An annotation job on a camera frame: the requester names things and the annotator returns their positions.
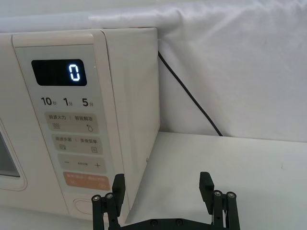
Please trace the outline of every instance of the white microwave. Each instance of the white microwave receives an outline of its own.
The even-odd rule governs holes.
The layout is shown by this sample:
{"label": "white microwave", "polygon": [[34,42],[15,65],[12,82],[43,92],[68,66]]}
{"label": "white microwave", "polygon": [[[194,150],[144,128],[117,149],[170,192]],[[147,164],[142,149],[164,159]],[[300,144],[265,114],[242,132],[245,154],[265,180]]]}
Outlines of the white microwave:
{"label": "white microwave", "polygon": [[124,222],[160,126],[155,28],[0,34],[0,205]]}

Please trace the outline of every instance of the power cord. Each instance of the power cord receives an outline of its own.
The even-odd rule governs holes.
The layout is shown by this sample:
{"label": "power cord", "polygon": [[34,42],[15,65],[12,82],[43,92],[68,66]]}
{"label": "power cord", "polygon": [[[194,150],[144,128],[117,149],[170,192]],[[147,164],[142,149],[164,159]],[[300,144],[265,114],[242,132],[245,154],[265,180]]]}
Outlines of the power cord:
{"label": "power cord", "polygon": [[158,52],[158,56],[161,59],[161,61],[163,62],[163,64],[166,66],[166,68],[170,71],[170,73],[174,76],[174,78],[178,81],[178,83],[181,85],[181,87],[184,89],[184,91],[188,94],[188,96],[190,97],[190,99],[194,102],[194,104],[199,108],[199,110],[202,112],[202,114],[204,114],[204,116],[208,119],[208,121],[210,122],[210,124],[212,125],[212,127],[214,128],[214,130],[217,132],[217,134],[222,137],[222,133],[220,132],[220,130],[217,128],[217,126],[215,125],[215,123],[212,121],[212,119],[209,117],[209,115],[206,113],[206,111],[201,107],[201,105],[196,101],[196,99],[193,97],[193,95],[190,93],[190,91],[187,89],[187,87],[185,86],[185,84],[180,80],[180,78],[178,77],[178,75],[172,70],[172,68],[169,66],[169,64],[165,61],[165,59],[163,58],[163,56],[161,55],[160,52]]}

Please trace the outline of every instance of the orange button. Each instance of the orange button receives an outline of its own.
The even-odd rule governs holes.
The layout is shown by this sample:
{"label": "orange button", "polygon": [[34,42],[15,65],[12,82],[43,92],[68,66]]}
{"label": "orange button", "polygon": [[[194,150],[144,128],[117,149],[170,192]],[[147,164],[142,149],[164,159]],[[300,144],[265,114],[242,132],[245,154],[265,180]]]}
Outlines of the orange button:
{"label": "orange button", "polygon": [[74,187],[110,190],[109,180],[106,176],[88,175],[74,172],[64,172],[66,184]]}

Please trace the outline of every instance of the white backdrop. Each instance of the white backdrop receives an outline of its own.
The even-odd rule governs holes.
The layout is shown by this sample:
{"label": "white backdrop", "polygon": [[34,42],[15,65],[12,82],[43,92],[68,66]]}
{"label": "white backdrop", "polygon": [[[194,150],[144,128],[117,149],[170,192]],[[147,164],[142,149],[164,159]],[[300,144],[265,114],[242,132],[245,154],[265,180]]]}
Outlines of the white backdrop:
{"label": "white backdrop", "polygon": [[[0,1],[2,33],[157,27],[160,52],[225,136],[307,141],[307,0]],[[162,130],[216,135],[161,63],[160,95]]]}

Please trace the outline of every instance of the white table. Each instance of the white table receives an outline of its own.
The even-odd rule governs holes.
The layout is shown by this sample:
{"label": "white table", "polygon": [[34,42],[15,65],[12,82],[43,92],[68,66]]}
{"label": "white table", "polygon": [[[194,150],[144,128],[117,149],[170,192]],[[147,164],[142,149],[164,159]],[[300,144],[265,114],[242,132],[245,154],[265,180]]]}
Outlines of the white table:
{"label": "white table", "polygon": [[[159,133],[128,222],[184,218],[210,223],[201,171],[237,194],[242,230],[305,229],[307,143]],[[90,221],[0,208],[4,230],[90,230]]]}

